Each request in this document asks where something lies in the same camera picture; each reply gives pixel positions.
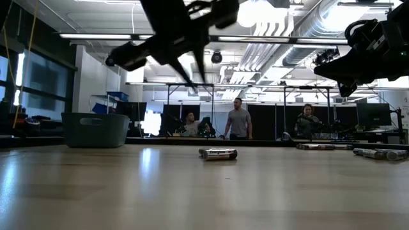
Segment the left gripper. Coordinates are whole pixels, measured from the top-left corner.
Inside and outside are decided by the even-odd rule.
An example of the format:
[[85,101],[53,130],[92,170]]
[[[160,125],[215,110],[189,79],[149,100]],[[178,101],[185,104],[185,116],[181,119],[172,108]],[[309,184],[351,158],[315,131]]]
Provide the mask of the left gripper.
[[193,89],[194,83],[187,75],[178,58],[194,54],[203,82],[205,79],[204,47],[210,42],[209,29],[224,29],[237,21],[239,1],[214,0],[146,0],[141,5],[154,32],[139,45],[129,41],[115,49],[105,60],[108,66],[119,66],[127,71],[144,66],[151,56],[161,65],[170,65],[182,76],[186,85]]

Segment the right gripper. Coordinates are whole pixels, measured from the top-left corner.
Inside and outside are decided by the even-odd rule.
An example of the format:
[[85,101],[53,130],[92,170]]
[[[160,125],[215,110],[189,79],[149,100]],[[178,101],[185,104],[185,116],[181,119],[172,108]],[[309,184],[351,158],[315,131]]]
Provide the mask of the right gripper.
[[315,74],[338,82],[342,97],[375,79],[395,81],[408,75],[408,15],[386,20],[358,20],[344,31],[351,50],[343,56],[334,50],[318,54]]

